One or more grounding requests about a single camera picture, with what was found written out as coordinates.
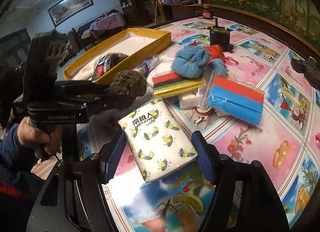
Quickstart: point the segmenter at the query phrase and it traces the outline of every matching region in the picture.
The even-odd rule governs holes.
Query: human hand
[[[44,149],[49,155],[60,151],[62,125],[55,126],[55,131],[50,135],[39,128],[30,126],[30,118],[25,117],[18,126],[18,140],[23,147],[33,148],[35,144],[44,144]]]

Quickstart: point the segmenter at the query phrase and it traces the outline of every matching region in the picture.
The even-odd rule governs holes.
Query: blue sleeve
[[[12,172],[30,171],[36,163],[35,151],[20,144],[17,129],[18,124],[14,124],[0,140],[0,164]]]

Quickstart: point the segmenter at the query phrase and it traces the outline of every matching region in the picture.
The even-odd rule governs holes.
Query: brown knitted ball
[[[136,71],[123,70],[113,77],[110,89],[113,94],[141,97],[147,91],[147,81]]]

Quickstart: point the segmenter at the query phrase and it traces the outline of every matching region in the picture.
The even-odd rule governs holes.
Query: patterned tablecloth
[[[125,25],[124,18],[120,13],[113,13],[107,17],[93,22],[90,25],[91,30],[108,30],[116,27],[123,27]]]
[[[172,57],[194,42],[198,46],[209,45],[209,31],[205,27],[212,24],[213,21],[194,18],[160,27],[172,33],[173,41],[163,55]],[[303,75],[291,68],[290,57],[299,56],[284,44],[225,19],[219,19],[219,25],[234,30],[230,34],[233,51],[225,53],[229,74],[265,91],[259,127],[247,126],[231,116],[218,118],[215,113],[203,116],[196,109],[183,111],[176,99],[168,99],[166,103],[189,136],[200,130],[220,153],[245,163],[261,161],[278,191],[291,227],[305,207],[297,206],[297,199],[307,204],[319,179],[320,95]],[[79,127],[85,156],[109,142],[108,134],[113,132],[116,118],[121,117],[119,113],[116,117],[112,112],[104,114],[99,116],[100,120],[92,118],[87,126]],[[148,184],[140,171],[143,170],[139,170],[126,147],[115,178],[104,187],[119,229],[198,231],[214,187],[203,178],[197,163]],[[181,193],[183,200],[176,197]],[[229,225],[236,221],[233,214],[231,219]]]

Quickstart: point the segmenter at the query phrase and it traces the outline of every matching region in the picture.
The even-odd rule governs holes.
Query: picture frame
[[[54,26],[93,5],[92,0],[62,0],[48,10]]]

